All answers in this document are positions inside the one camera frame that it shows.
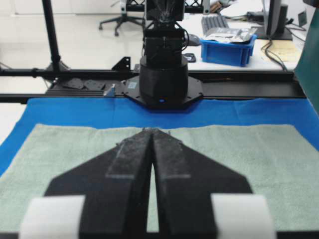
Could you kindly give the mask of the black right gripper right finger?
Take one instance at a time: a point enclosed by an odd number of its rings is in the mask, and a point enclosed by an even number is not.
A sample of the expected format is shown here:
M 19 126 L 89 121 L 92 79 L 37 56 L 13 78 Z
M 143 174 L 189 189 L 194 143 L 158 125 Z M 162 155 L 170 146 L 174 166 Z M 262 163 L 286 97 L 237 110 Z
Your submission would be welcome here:
M 267 200 L 241 173 L 153 132 L 160 232 L 170 239 L 273 239 Z

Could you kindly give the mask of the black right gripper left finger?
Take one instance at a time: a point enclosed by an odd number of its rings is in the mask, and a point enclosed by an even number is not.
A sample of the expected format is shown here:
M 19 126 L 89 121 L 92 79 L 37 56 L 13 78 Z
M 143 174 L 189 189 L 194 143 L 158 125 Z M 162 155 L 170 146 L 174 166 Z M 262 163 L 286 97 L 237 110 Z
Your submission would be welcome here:
M 146 228 L 152 131 L 54 177 L 31 200 L 21 239 L 124 239 Z

